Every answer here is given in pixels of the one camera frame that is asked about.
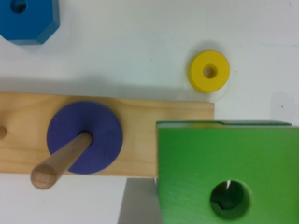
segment hole in green block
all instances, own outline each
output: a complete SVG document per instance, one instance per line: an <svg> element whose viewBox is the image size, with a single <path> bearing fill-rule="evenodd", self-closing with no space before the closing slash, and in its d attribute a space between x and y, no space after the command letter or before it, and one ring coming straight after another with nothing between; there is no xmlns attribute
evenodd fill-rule
<svg viewBox="0 0 299 224"><path fill-rule="evenodd" d="M27 8L27 3L25 0L12 0L10 7L15 13L23 13Z"/></svg>
<svg viewBox="0 0 299 224"><path fill-rule="evenodd" d="M239 218L249 208L249 191L242 184L228 180L213 189L210 203L218 216L226 219Z"/></svg>

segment blue block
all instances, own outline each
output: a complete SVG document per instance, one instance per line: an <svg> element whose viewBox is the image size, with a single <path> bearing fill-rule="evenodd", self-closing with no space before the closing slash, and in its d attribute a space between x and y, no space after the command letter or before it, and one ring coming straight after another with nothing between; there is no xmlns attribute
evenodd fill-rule
<svg viewBox="0 0 299 224"><path fill-rule="evenodd" d="M59 25L58 0L0 0L0 35L14 44L43 44Z"/></svg>

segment wooden dowel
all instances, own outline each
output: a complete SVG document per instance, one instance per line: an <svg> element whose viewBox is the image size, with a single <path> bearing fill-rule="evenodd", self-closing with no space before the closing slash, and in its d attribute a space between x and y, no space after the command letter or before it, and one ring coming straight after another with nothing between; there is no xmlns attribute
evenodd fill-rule
<svg viewBox="0 0 299 224"><path fill-rule="evenodd" d="M90 133L82 133L53 153L33 169L32 184L37 189L51 188L92 141L93 137Z"/></svg>
<svg viewBox="0 0 299 224"><path fill-rule="evenodd" d="M4 139L7 136L7 129L3 126L0 126L0 140Z"/></svg>

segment blue ring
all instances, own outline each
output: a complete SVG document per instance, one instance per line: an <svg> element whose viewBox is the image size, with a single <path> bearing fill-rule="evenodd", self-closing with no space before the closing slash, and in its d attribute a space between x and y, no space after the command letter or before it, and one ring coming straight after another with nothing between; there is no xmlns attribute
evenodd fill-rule
<svg viewBox="0 0 299 224"><path fill-rule="evenodd" d="M84 131L93 135L93 142L68 169L79 175L107 168L122 146L121 126L113 112L96 102L79 101L61 109L51 120L47 133L50 154Z"/></svg>

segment yellow ring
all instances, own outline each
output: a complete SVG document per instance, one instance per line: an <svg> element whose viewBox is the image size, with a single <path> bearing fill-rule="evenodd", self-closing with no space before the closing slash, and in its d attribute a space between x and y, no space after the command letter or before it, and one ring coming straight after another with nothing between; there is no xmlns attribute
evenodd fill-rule
<svg viewBox="0 0 299 224"><path fill-rule="evenodd" d="M230 64L217 51L208 50L198 54L192 61L188 80L198 91L213 92L219 90L230 76Z"/></svg>

